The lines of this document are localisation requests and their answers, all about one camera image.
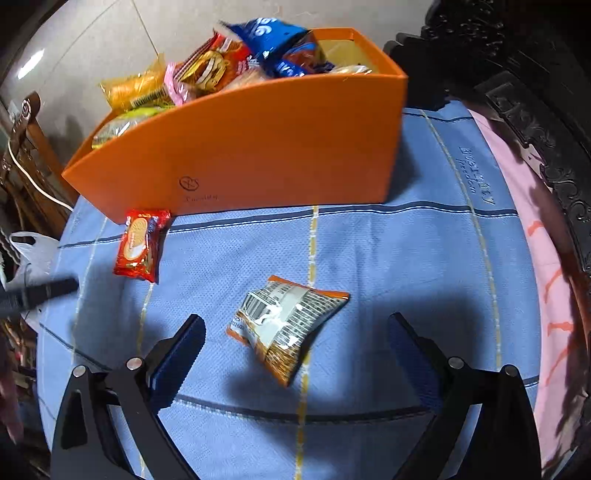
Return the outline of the small red biscuit packet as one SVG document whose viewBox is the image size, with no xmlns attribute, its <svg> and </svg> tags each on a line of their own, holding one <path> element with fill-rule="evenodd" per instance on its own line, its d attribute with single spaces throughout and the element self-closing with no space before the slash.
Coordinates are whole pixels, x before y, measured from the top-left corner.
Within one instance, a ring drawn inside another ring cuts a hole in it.
<svg viewBox="0 0 591 480">
<path fill-rule="evenodd" d="M 162 209 L 132 209 L 127 212 L 113 273 L 132 279 L 157 282 L 163 231 L 171 214 Z"/>
</svg>

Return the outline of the yellow-green snack packet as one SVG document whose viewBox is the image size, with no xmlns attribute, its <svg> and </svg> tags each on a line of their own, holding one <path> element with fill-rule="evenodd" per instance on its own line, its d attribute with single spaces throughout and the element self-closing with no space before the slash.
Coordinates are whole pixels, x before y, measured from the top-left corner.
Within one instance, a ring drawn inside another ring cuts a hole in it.
<svg viewBox="0 0 591 480">
<path fill-rule="evenodd" d="M 102 148 L 107 142 L 124 135 L 144 121 L 169 110 L 168 106 L 140 107 L 129 110 L 108 121 L 93 136 L 91 149 Z"/>
</svg>

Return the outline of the orange cracker packet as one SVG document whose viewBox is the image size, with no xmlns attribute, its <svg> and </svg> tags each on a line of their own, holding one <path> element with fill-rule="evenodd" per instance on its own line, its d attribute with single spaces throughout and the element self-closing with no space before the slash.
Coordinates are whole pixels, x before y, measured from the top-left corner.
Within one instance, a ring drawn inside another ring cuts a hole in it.
<svg viewBox="0 0 591 480">
<path fill-rule="evenodd" d="M 349 302 L 349 293 L 318 290 L 271 276 L 249 291 L 226 333 L 252 347 L 277 382 L 290 385 L 308 338 Z"/>
</svg>

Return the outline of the orange clear wafer packet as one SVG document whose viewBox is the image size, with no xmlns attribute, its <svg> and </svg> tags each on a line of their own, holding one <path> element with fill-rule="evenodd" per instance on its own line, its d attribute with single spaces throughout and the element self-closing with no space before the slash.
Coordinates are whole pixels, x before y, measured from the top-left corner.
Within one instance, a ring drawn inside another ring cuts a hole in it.
<svg viewBox="0 0 591 480">
<path fill-rule="evenodd" d="M 164 85 L 167 64 L 163 54 L 140 73 L 101 80 L 99 87 L 113 112 L 172 104 Z"/>
</svg>

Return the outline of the red checkered snack packet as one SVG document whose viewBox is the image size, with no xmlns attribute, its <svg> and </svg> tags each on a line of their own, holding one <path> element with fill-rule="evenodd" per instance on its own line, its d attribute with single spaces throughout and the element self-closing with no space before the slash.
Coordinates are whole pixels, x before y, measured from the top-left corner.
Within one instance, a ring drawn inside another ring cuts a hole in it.
<svg viewBox="0 0 591 480">
<path fill-rule="evenodd" d="M 181 65 L 193 62 L 192 74 L 185 79 L 197 88 L 198 97 L 217 93 L 249 70 L 252 52 L 240 40 L 217 31 Z"/>
</svg>

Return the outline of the blue oreo packet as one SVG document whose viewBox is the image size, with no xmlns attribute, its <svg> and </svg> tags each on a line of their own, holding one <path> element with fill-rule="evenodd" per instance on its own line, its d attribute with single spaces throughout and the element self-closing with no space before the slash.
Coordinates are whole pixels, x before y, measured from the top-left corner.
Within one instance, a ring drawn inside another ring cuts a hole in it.
<svg viewBox="0 0 591 480">
<path fill-rule="evenodd" d="M 245 23 L 221 25 L 238 36 L 266 74 L 294 78 L 329 73 L 329 62 L 314 32 L 277 18 L 259 17 Z"/>
</svg>

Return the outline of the pink biscuit packet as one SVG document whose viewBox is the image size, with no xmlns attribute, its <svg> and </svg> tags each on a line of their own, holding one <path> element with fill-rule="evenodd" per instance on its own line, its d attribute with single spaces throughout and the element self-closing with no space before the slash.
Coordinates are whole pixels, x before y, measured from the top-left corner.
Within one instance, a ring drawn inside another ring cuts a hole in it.
<svg viewBox="0 0 591 480">
<path fill-rule="evenodd" d="M 185 79 L 192 74 L 192 67 L 193 62 L 188 63 L 186 66 L 170 62 L 166 66 L 163 85 L 168 97 L 176 106 L 184 105 L 198 97 L 197 88 L 185 82 Z"/>
</svg>

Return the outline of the golden bun packet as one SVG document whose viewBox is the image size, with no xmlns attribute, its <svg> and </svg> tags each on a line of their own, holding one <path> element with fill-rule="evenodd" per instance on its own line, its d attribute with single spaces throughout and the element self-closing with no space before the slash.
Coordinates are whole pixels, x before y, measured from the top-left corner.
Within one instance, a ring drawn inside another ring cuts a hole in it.
<svg viewBox="0 0 591 480">
<path fill-rule="evenodd" d="M 369 75 L 373 73 L 373 69 L 366 65 L 356 64 L 335 67 L 329 73 L 335 75 Z"/>
</svg>

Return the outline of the white plastic bag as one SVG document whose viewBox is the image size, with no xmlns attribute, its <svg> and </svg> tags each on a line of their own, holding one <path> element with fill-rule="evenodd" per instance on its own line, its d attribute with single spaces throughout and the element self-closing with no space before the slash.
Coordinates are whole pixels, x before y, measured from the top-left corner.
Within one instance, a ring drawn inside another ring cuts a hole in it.
<svg viewBox="0 0 591 480">
<path fill-rule="evenodd" d="M 2 284 L 3 291 L 50 281 L 52 261 L 59 245 L 57 240 L 39 233 L 21 231 L 9 236 L 9 244 L 19 254 L 19 265 L 13 279 Z M 41 330 L 43 305 L 20 314 L 37 334 Z"/>
</svg>

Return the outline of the pink patterned cloth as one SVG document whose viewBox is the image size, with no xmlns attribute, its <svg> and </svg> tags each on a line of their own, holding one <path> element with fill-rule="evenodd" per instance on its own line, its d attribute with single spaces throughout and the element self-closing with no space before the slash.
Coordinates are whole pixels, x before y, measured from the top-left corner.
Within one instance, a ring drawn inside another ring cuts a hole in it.
<svg viewBox="0 0 591 480">
<path fill-rule="evenodd" d="M 538 154 L 522 148 L 490 109 L 469 111 L 495 156 L 530 250 L 541 312 L 541 368 L 534 409 L 543 474 L 554 476 L 572 455 L 586 394 L 588 357 L 583 279 L 566 221 L 540 177 Z"/>
</svg>

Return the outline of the brown wooden chair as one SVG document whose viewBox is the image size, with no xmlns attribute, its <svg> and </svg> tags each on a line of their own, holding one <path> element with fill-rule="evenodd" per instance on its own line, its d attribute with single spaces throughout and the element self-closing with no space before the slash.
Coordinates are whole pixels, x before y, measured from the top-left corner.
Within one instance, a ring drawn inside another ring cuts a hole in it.
<svg viewBox="0 0 591 480">
<path fill-rule="evenodd" d="M 1 158 L 1 189 L 13 201 L 23 230 L 61 237 L 78 193 L 63 178 L 60 163 L 37 116 L 41 99 L 25 97 L 8 130 Z"/>
</svg>

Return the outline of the orange cardboard box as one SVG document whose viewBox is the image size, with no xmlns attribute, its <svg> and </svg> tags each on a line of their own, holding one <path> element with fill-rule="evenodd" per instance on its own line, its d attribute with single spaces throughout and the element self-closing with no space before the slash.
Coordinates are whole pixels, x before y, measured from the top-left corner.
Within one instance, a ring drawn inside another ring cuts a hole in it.
<svg viewBox="0 0 591 480">
<path fill-rule="evenodd" d="M 352 28 L 318 28 L 370 73 L 267 80 L 144 121 L 100 149 L 80 146 L 64 179 L 110 220 L 382 203 L 399 150 L 407 75 Z"/>
</svg>

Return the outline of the dark carved wooden furniture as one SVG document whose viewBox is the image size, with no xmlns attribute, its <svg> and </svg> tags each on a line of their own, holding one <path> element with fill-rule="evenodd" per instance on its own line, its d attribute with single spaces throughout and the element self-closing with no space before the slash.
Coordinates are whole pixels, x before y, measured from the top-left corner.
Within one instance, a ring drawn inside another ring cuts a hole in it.
<svg viewBox="0 0 591 480">
<path fill-rule="evenodd" d="M 590 5 L 586 1 L 435 1 L 420 34 L 384 46 L 409 78 L 408 105 L 452 96 L 493 109 L 566 217 L 590 271 Z"/>
</svg>

